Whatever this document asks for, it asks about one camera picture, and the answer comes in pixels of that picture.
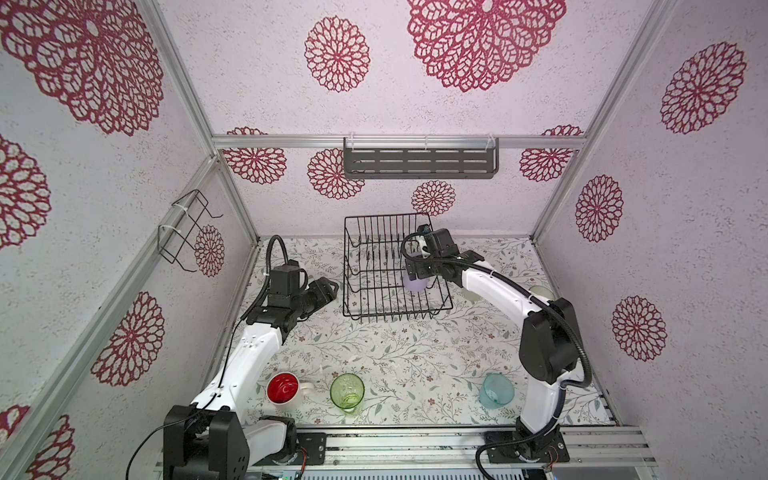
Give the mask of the frosted pale green cup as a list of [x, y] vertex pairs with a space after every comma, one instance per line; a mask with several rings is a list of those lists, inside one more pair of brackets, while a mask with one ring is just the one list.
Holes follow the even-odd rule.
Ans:
[[472, 304], [476, 304], [483, 300], [482, 296], [466, 288], [461, 289], [461, 296]]

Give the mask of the light green glass cup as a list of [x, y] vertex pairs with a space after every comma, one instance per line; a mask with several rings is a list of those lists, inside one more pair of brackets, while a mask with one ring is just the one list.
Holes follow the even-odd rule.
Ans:
[[530, 293], [541, 301], [554, 301], [557, 299], [555, 293], [542, 285], [534, 285], [529, 288]]

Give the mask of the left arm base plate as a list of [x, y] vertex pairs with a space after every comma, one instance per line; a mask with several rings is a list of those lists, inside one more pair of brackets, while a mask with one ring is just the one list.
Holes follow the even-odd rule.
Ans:
[[257, 462], [251, 463], [253, 467], [278, 467], [295, 466], [303, 464], [320, 466], [325, 463], [328, 435], [325, 432], [299, 432], [296, 442], [296, 451], [291, 455], [272, 454]]

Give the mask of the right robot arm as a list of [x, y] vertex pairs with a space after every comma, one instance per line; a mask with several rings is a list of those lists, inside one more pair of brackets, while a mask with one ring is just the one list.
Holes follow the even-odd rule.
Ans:
[[480, 296], [520, 329], [519, 359], [528, 375], [519, 425], [529, 436], [549, 433], [559, 423], [565, 391], [592, 384], [593, 371], [572, 305], [545, 301], [493, 269], [465, 258], [404, 256], [411, 277], [440, 276]]

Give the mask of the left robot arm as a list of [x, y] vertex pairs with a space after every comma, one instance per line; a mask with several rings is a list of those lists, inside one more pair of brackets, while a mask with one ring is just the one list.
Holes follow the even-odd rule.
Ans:
[[272, 357], [299, 323], [336, 300], [339, 285], [321, 277], [290, 286], [267, 280], [241, 319], [242, 336], [212, 381], [163, 424], [164, 479], [243, 479], [262, 462], [299, 455], [295, 421], [266, 415], [244, 426], [242, 410]]

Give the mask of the purple plastic cup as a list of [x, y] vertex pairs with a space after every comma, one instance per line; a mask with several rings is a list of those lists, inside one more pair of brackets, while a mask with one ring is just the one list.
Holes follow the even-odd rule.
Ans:
[[403, 279], [403, 286], [404, 289], [408, 292], [412, 293], [419, 293], [426, 290], [429, 284], [429, 280], [427, 278], [425, 279], [411, 279], [409, 276], [409, 273], [407, 271], [404, 271], [402, 274]]

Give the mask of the green glass mug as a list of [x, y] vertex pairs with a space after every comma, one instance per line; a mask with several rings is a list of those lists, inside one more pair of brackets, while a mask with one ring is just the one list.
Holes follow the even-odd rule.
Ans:
[[330, 386], [331, 402], [345, 413], [353, 413], [365, 395], [363, 380], [354, 373], [344, 373], [335, 378]]

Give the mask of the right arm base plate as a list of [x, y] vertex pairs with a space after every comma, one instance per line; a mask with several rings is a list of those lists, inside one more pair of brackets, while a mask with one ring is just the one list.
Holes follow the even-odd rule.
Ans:
[[570, 455], [560, 427], [538, 439], [522, 442], [523, 434], [513, 430], [488, 431], [485, 444], [503, 443], [503, 446], [487, 450], [492, 464], [502, 463], [567, 463]]

